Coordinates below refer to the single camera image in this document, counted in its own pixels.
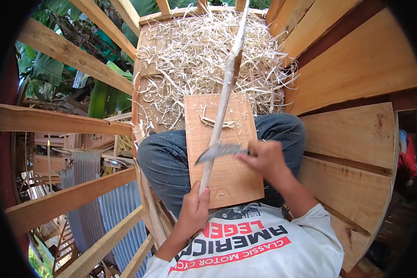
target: corrugated metal sheet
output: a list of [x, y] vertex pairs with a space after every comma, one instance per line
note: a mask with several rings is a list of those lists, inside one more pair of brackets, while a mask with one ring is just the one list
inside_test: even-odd
[[[104, 228], [108, 232], [142, 203], [137, 181], [132, 181], [100, 196], [99, 203]], [[146, 237], [145, 225], [142, 221], [139, 221], [113, 249], [117, 267], [121, 272], [127, 267]], [[147, 258], [135, 275], [136, 278], [141, 278], [145, 274], [147, 259], [150, 257], [151, 253], [148, 253]]]
[[[99, 176], [100, 152], [76, 152], [72, 168], [61, 171], [62, 189], [94, 180]], [[84, 253], [106, 234], [97, 199], [68, 212], [67, 217], [80, 253]], [[105, 256], [104, 261], [116, 264], [112, 252]]]

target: red fabric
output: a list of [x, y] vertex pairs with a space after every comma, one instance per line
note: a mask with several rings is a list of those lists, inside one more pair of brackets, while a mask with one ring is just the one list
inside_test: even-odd
[[399, 153], [397, 164], [397, 176], [402, 180], [408, 181], [417, 177], [417, 164], [415, 163], [415, 149], [412, 143], [411, 136], [408, 134], [407, 138], [408, 148], [406, 153]]
[[[15, 53], [11, 53], [0, 83], [0, 103], [14, 105], [19, 89], [19, 67]], [[12, 181], [11, 132], [0, 132], [0, 201], [3, 208], [17, 204]], [[17, 238], [23, 254], [28, 257], [29, 240], [26, 235]]]

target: white t-shirt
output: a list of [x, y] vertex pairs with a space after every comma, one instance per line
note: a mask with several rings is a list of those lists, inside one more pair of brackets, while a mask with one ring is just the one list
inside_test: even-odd
[[262, 203], [225, 208], [171, 262], [148, 259], [152, 277], [337, 278], [344, 252], [321, 204], [291, 222]]

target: left hand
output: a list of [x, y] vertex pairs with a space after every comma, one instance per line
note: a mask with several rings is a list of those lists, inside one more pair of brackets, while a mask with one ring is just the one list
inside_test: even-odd
[[209, 217], [210, 189], [204, 189], [199, 197], [200, 184], [200, 181], [196, 181], [190, 193], [183, 197], [179, 219], [173, 228], [173, 233], [183, 240], [188, 240], [204, 228]]

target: jeans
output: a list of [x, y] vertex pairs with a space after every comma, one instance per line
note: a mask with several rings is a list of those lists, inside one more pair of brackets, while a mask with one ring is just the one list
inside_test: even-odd
[[[254, 119], [258, 140], [280, 141], [284, 160], [296, 177], [306, 142], [303, 122], [297, 116], [286, 113], [258, 115]], [[137, 159], [157, 195], [178, 217], [183, 197], [191, 188], [185, 130], [148, 136], [139, 146]], [[264, 194], [258, 202], [274, 207], [284, 204], [283, 197], [266, 180]]]

